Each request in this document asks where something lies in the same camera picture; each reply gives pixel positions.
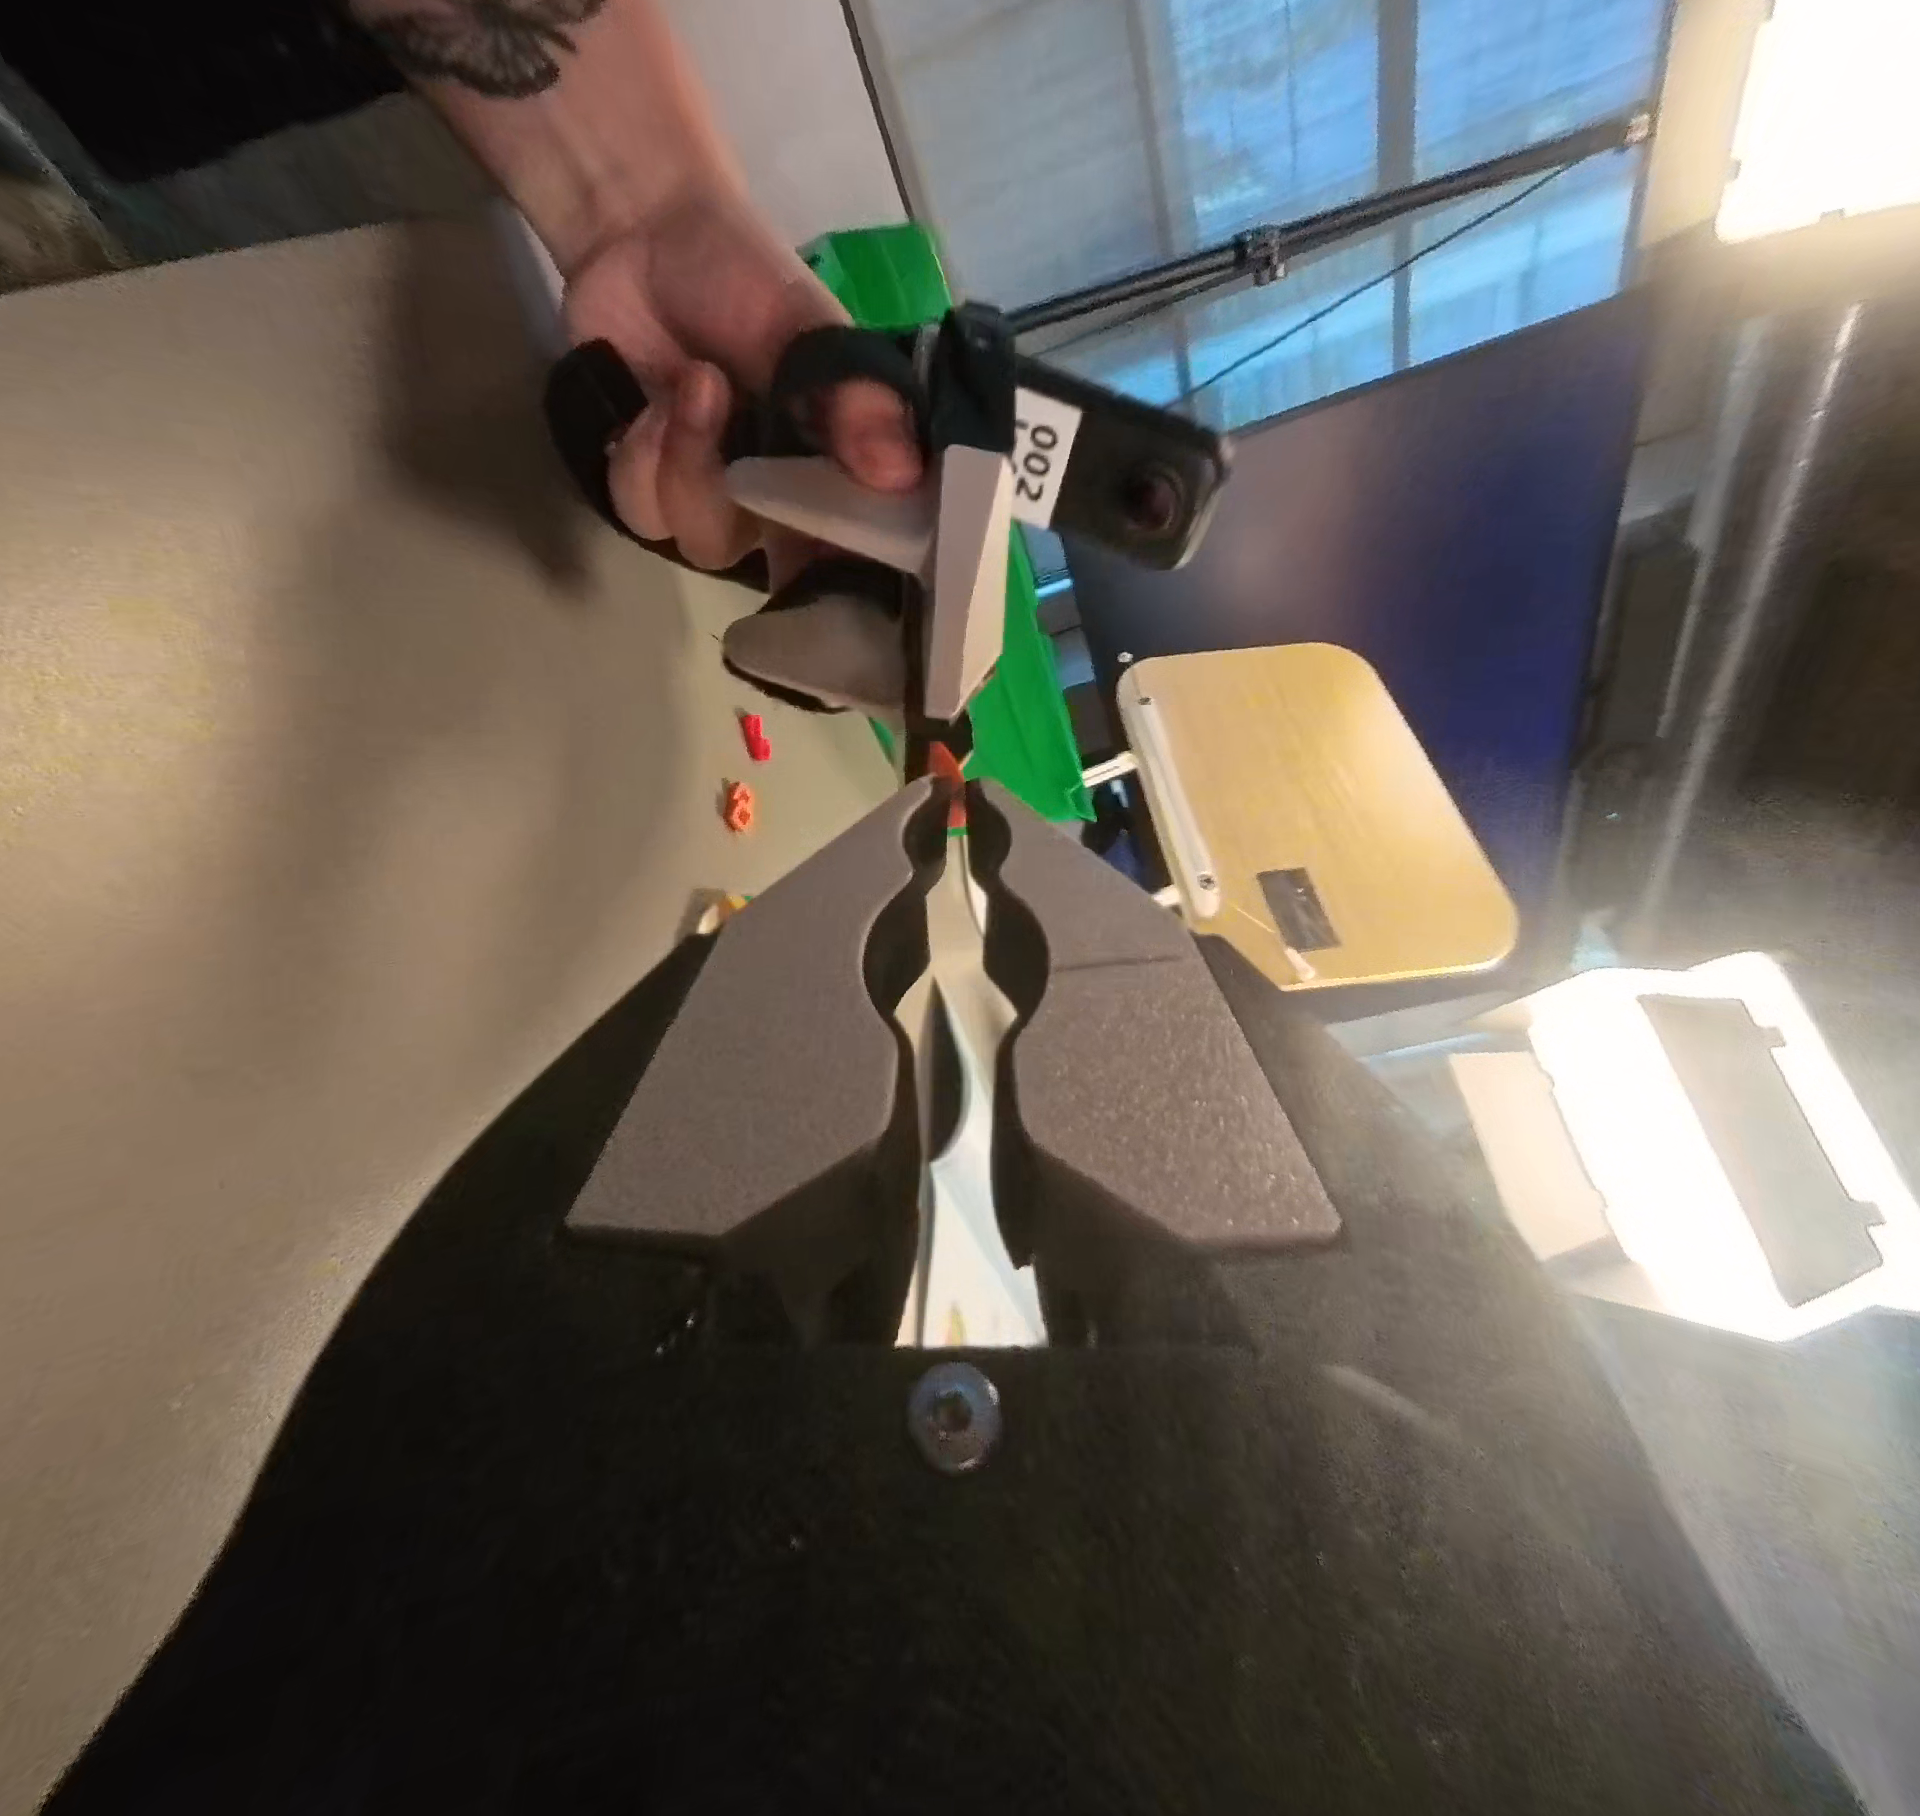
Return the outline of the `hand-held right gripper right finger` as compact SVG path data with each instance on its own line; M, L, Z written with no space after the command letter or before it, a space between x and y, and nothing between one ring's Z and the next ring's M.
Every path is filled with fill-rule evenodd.
M968 785L995 1044L995 1228L1044 1345L1242 1345L1226 1275L1341 1216L1186 924L992 780Z

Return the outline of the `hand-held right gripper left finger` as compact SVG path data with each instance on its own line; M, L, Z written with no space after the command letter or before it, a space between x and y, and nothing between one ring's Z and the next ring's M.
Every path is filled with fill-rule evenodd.
M927 893L949 786L907 783L730 917L566 1213L683 1259L734 1322L896 1339L922 1239Z

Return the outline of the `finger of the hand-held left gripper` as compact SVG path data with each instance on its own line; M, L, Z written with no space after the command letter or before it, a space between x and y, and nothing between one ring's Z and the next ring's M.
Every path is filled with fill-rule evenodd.
M968 749L970 703L1004 638L1015 475L1005 453L951 446L936 459L932 525L907 601L901 775L932 772L932 752Z

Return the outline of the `person's left forearm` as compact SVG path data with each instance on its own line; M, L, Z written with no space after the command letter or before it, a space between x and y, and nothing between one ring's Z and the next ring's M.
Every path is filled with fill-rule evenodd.
M578 316L743 316L791 280L657 0L344 5L516 209Z

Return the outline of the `person's left hand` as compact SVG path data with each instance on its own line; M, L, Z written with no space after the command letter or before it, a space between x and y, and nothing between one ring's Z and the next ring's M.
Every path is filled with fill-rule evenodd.
M578 342L611 343L645 396L609 459L627 530L706 574L759 558L776 589L827 555L728 494L734 407L767 390L791 342L849 321L747 200L681 196L599 244L569 278L565 316Z

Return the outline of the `green divided plastic bin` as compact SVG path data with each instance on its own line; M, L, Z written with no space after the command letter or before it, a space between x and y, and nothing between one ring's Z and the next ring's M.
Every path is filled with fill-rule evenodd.
M951 304L932 235L915 221L827 233L800 257L859 328L906 334L940 323ZM994 778L1071 830L1093 820L1021 525L1010 534L1000 662L970 703L970 721L973 778Z

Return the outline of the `black tripod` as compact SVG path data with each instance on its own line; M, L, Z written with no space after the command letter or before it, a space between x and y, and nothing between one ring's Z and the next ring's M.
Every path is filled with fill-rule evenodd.
M907 211L1031 309L1223 257L1256 278L1407 196L1595 143L1665 0L845 0Z

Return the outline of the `wooden board on white stand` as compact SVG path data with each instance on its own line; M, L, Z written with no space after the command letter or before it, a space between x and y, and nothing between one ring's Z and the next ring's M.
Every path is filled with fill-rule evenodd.
M1381 676L1328 643L1140 660L1126 760L1188 929L1283 991L1483 974L1521 921Z

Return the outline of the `bright light panel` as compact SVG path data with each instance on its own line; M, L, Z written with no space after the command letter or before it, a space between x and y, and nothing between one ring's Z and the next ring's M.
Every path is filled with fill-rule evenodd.
M1714 238L1758 244L1917 204L1917 0L1763 0Z

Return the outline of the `person's black top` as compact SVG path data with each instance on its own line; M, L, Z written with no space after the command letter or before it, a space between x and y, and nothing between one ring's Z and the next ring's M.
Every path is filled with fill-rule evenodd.
M5 64L120 180L404 88L343 0L1 0Z

